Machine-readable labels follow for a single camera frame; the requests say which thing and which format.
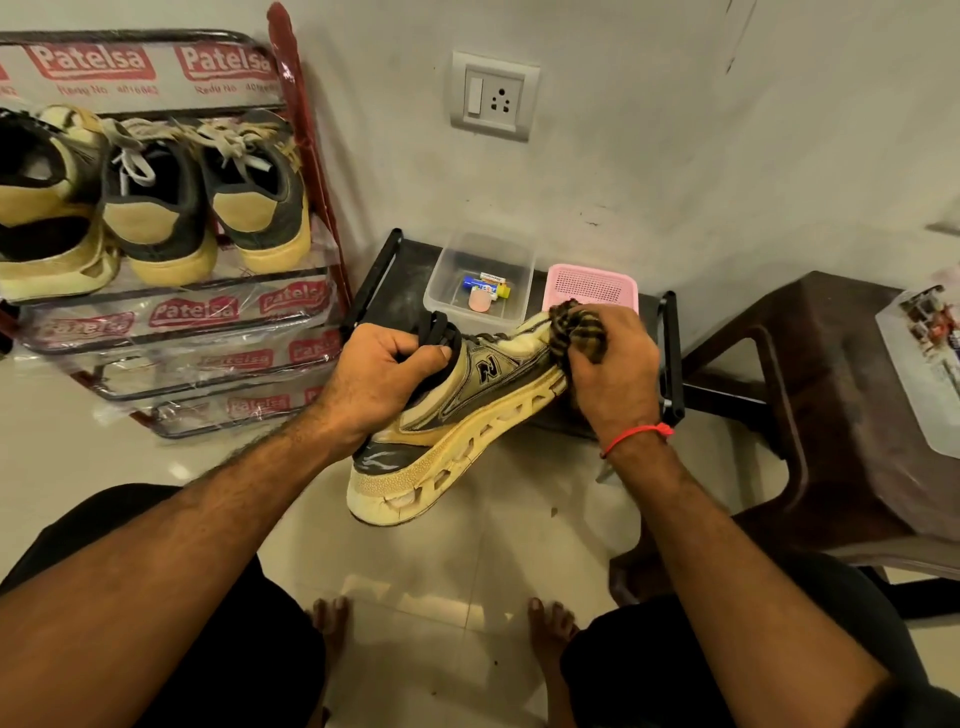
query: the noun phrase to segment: switch plate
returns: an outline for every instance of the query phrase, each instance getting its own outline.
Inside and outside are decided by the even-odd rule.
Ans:
[[[533,126],[540,69],[454,51],[447,105],[460,129],[526,141]],[[480,110],[474,113],[475,92]]]

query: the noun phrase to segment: pink basket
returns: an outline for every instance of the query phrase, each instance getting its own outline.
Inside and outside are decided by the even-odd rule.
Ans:
[[[580,303],[615,303],[639,313],[636,281],[630,276],[581,265],[551,265],[546,272],[543,310],[567,299]]]

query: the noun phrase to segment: hairy forearm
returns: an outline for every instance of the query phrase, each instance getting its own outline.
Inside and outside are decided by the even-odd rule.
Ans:
[[[133,724],[328,464],[325,442],[307,410],[0,599],[0,725]]]
[[[611,462],[653,531],[737,725],[841,728],[886,670],[770,560],[657,435]]]

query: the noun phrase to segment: foot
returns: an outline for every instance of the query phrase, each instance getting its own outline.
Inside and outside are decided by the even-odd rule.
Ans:
[[[338,596],[332,602],[317,599],[313,611],[307,613],[314,628],[324,636],[326,647],[326,678],[329,680],[347,641],[347,622],[350,617],[350,602],[345,596]]]
[[[310,617],[314,628],[324,636],[326,647],[324,689],[320,693],[320,700],[317,701],[317,707],[307,722],[306,728],[324,728],[330,719],[330,711],[324,708],[324,696],[330,684],[330,675],[344,653],[347,622],[350,618],[350,601],[345,596],[338,596],[332,603],[317,599],[313,603],[313,610],[307,611],[306,615]]]
[[[576,728],[570,692],[560,672],[560,658],[580,627],[573,613],[559,601],[544,609],[543,602],[533,598],[527,617],[530,620],[530,644],[546,682],[547,728]]]
[[[560,656],[580,627],[573,613],[559,601],[544,609],[543,602],[534,597],[530,600],[527,616],[530,619],[530,644],[543,677],[549,681],[560,676]]]

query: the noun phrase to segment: shoelace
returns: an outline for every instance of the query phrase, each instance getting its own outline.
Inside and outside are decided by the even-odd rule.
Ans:
[[[266,159],[255,157],[252,152],[257,142],[276,133],[276,124],[251,124],[219,119],[206,122],[199,127],[180,127],[191,141],[211,149],[216,149],[224,159],[223,166],[233,162],[240,176],[250,181],[247,167],[269,172],[273,166]]]
[[[175,140],[183,136],[179,127],[165,121],[103,119],[101,125],[107,141],[120,149],[120,154],[113,158],[112,162],[119,163],[123,167],[120,175],[122,195],[127,194],[129,180],[133,180],[141,187],[152,187],[156,183],[156,172],[144,156],[147,142],[162,139]]]

